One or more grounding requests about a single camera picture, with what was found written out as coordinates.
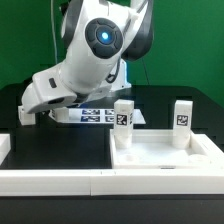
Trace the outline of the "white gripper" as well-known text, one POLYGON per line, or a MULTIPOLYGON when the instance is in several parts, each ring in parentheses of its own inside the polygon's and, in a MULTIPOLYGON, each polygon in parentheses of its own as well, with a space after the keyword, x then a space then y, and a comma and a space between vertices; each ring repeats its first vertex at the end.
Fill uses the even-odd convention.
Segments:
POLYGON ((80 71, 63 64, 35 73, 21 98, 24 111, 34 114, 80 105, 84 101, 84 95, 79 90, 80 84, 71 84, 68 81, 77 78, 80 78, 80 71))

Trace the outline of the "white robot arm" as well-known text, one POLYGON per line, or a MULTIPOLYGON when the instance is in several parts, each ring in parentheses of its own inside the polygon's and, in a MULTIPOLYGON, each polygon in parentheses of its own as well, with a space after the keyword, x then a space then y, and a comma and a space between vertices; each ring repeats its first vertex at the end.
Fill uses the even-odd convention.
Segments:
POLYGON ((144 56, 153 41, 153 1, 71 0, 61 36, 65 59, 33 75, 22 96, 27 114, 101 99, 111 89, 109 76, 119 61, 144 56))

